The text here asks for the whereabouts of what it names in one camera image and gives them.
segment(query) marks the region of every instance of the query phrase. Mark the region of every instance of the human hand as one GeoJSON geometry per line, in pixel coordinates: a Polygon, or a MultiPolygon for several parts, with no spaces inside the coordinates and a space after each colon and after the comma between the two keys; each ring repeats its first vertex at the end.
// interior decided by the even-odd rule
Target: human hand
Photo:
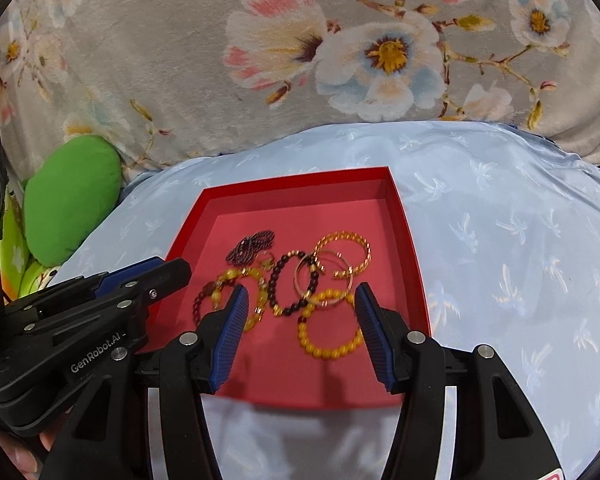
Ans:
{"type": "MultiPolygon", "coordinates": [[[[67,414],[60,416],[49,428],[40,433],[40,442],[47,451],[51,450],[66,418],[67,414]]],[[[0,431],[0,447],[26,480],[38,480],[42,463],[21,442],[0,431]]]]}

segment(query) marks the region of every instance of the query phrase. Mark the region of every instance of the gold chain bracelet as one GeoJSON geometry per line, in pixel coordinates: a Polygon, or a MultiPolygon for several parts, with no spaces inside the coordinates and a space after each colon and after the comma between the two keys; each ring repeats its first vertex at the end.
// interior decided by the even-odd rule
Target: gold chain bracelet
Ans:
{"type": "MultiPolygon", "coordinates": [[[[337,258],[339,258],[340,261],[344,264],[344,269],[351,268],[348,261],[346,259],[344,259],[344,256],[342,256],[342,254],[337,253],[336,251],[331,251],[329,249],[323,249],[321,252],[322,253],[331,253],[334,256],[336,256],[337,258]]],[[[304,260],[301,260],[298,263],[298,266],[296,267],[296,270],[294,272],[294,287],[296,288],[296,292],[298,293],[298,296],[300,296],[300,298],[305,300],[307,303],[315,305],[315,306],[320,306],[324,309],[324,308],[327,308],[328,306],[337,305],[338,303],[340,303],[342,300],[345,299],[347,294],[350,293],[350,291],[353,287],[353,274],[349,274],[349,283],[347,283],[347,290],[344,290],[342,293],[334,294],[334,291],[331,290],[330,288],[328,288],[327,290],[325,290],[323,292],[315,293],[315,294],[312,294],[310,290],[303,292],[302,289],[300,288],[300,283],[298,281],[298,274],[300,272],[300,267],[302,267],[302,265],[304,265],[304,260]]],[[[315,266],[315,264],[311,264],[311,266],[309,267],[309,270],[311,272],[314,272],[314,270],[316,270],[316,268],[317,267],[315,266]]]]}
{"type": "Polygon", "coordinates": [[[320,252],[322,252],[323,247],[326,244],[328,244],[330,242],[335,242],[336,240],[350,240],[352,242],[355,242],[355,243],[361,245],[364,248],[364,250],[366,251],[366,256],[365,256],[365,261],[363,261],[361,264],[359,264],[356,267],[349,267],[347,270],[336,270],[333,273],[334,278],[336,278],[337,280],[342,280],[349,275],[356,276],[357,274],[360,274],[360,272],[362,272],[363,270],[365,270],[368,267],[369,263],[371,262],[371,245],[369,245],[369,243],[366,241],[366,238],[363,238],[362,236],[360,236],[357,233],[352,233],[349,231],[336,231],[336,232],[330,233],[326,236],[323,236],[315,246],[314,256],[315,256],[316,266],[318,267],[318,270],[320,270],[321,273],[324,274],[324,265],[320,263],[320,260],[318,259],[318,254],[320,252]]]}

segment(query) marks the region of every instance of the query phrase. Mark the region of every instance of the green pillow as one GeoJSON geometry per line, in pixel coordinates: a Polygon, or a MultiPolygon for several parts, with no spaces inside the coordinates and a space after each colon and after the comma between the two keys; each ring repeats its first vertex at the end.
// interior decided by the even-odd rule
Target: green pillow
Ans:
{"type": "Polygon", "coordinates": [[[45,267],[63,264],[113,211],[122,175],[116,150],[81,136],[51,155],[24,193],[25,238],[45,267]]]}

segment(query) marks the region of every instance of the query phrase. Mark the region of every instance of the finger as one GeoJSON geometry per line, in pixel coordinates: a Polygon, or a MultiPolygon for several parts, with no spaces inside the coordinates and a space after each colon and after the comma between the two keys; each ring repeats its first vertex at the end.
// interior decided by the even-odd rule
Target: finger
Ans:
{"type": "Polygon", "coordinates": [[[40,433],[40,442],[42,442],[42,445],[47,451],[51,451],[51,446],[53,446],[54,441],[58,436],[58,433],[60,433],[60,430],[62,430],[62,426],[64,426],[64,423],[68,417],[68,412],[63,413],[58,418],[56,418],[56,420],[54,420],[53,423],[48,428],[46,428],[45,431],[40,433]]]}
{"type": "Polygon", "coordinates": [[[0,447],[21,473],[36,473],[38,462],[33,453],[0,431],[0,447]]]}

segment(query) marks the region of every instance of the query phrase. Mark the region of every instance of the blue gripper pad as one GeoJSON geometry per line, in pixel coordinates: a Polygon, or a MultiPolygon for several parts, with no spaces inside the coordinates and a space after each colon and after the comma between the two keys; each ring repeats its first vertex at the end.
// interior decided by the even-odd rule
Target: blue gripper pad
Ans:
{"type": "Polygon", "coordinates": [[[366,283],[356,287],[355,307],[376,378],[390,392],[397,384],[394,373],[394,352],[379,320],[379,316],[383,315],[382,311],[366,283]]]}
{"type": "Polygon", "coordinates": [[[235,353],[242,337],[242,329],[249,313],[249,294],[247,289],[236,285],[226,304],[229,314],[224,322],[218,341],[211,355],[211,376],[209,385],[213,393],[229,378],[231,366],[234,364],[235,353]]]}

